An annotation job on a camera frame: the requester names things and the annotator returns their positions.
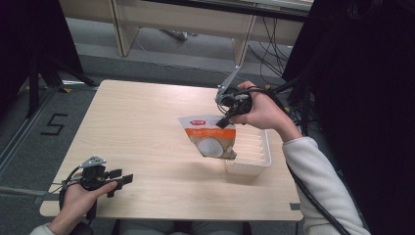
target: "person's left hand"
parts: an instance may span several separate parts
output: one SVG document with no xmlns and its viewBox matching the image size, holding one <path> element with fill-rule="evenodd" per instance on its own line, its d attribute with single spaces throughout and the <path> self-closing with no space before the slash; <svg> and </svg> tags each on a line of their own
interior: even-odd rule
<svg viewBox="0 0 415 235">
<path fill-rule="evenodd" d="M 116 185 L 116 182 L 111 182 L 94 191 L 87 191 L 79 184 L 71 185 L 65 194 L 64 206 L 49 224 L 49 229 L 54 234 L 70 234 L 76 224 L 92 208 L 95 201 L 111 192 Z"/>
</svg>

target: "white sleeve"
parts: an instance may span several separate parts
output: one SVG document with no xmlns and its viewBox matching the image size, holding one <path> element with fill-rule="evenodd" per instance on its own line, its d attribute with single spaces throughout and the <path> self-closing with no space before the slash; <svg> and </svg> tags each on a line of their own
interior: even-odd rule
<svg viewBox="0 0 415 235">
<path fill-rule="evenodd" d="M 55 235 L 48 227 L 50 223 L 40 225 L 33 229 L 29 235 Z"/>
<path fill-rule="evenodd" d="M 302 137 L 286 142 L 283 152 L 288 165 L 305 187 L 350 234 L 370 234 L 363 228 L 350 194 L 313 139 Z M 304 234 L 339 234 L 299 188 L 297 191 L 305 220 Z"/>
</svg>

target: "hand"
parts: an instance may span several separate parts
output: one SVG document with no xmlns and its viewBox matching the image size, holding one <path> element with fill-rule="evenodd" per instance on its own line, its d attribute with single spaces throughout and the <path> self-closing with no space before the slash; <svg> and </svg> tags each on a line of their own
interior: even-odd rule
<svg viewBox="0 0 415 235">
<path fill-rule="evenodd" d="M 87 191 L 79 184 L 71 185 L 64 200 L 64 207 L 49 224 L 54 234 L 70 234 L 82 217 L 92 208 L 95 201 L 104 194 L 111 192 L 117 183 L 111 182 L 94 191 Z"/>
<path fill-rule="evenodd" d="M 241 89 L 255 86 L 250 81 L 238 85 Z M 275 129 L 284 142 L 302 137 L 291 119 L 271 98 L 260 92 L 251 92 L 253 107 L 248 114 L 230 118 L 232 123 L 247 123 L 259 129 Z"/>
</svg>

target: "floor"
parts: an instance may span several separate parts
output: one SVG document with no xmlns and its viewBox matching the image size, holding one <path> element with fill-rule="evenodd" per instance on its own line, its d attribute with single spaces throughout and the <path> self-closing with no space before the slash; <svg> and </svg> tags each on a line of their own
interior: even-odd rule
<svg viewBox="0 0 415 235">
<path fill-rule="evenodd" d="M 230 38 L 193 35 L 179 41 L 161 30 L 142 28 L 129 55 L 120 57 L 111 24 L 67 21 L 85 74 L 98 82 L 109 78 L 215 87 L 235 68 Z M 250 45 L 262 57 L 262 46 L 266 48 L 268 44 L 250 42 Z M 280 45 L 279 48 L 289 57 L 290 47 Z M 264 58 L 277 64 L 269 54 Z M 27 123 L 27 84 L 12 109 L 0 119 L 2 155 L 8 150 L 11 156 L 7 167 L 0 171 L 0 234 L 27 234 L 33 227 L 50 220 L 38 212 L 39 194 L 48 190 L 95 94 L 95 89 L 77 84 L 78 80 L 65 72 L 61 78 L 71 90 L 41 89 L 43 106 L 37 117 L 30 120 L 32 124 L 27 131 L 20 131 Z M 245 79 L 274 86 L 284 83 L 271 69 L 262 66 L 251 51 L 237 82 Z M 56 114 L 67 115 L 57 116 L 56 121 L 64 125 L 61 133 L 45 135 L 56 131 L 55 127 L 48 126 Z M 16 133 L 21 134 L 20 138 L 14 138 Z M 5 193 L 5 187 L 12 188 L 13 193 Z M 97 219 L 92 227 L 95 234 L 105 235 L 111 234 L 113 225 L 113 220 Z M 251 226 L 257 235 L 302 234 L 301 223 L 297 221 L 251 221 Z"/>
</svg>

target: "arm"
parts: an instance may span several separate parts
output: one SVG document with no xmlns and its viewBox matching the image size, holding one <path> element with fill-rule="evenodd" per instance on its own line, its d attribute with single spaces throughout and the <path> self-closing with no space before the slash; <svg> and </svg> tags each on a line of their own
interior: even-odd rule
<svg viewBox="0 0 415 235">
<path fill-rule="evenodd" d="M 94 191 L 86 191 L 82 186 L 71 185 L 66 192 L 64 207 L 50 224 L 35 228 L 30 235 L 64 235 L 70 234 L 83 216 L 92 208 L 95 201 L 104 194 L 111 192 L 116 182 L 102 186 Z"/>
<path fill-rule="evenodd" d="M 240 84 L 247 89 L 249 81 Z M 253 107 L 249 114 L 233 117 L 233 123 L 247 123 L 260 129 L 275 129 L 284 142 L 286 161 L 303 181 L 316 200 L 350 234 L 369 234 L 362 225 L 356 207 L 332 165 L 317 147 L 314 140 L 302 137 L 291 119 L 266 95 L 252 92 Z M 301 212 L 304 215 L 305 234 L 339 234 L 329 221 L 308 201 L 298 189 Z"/>
</svg>

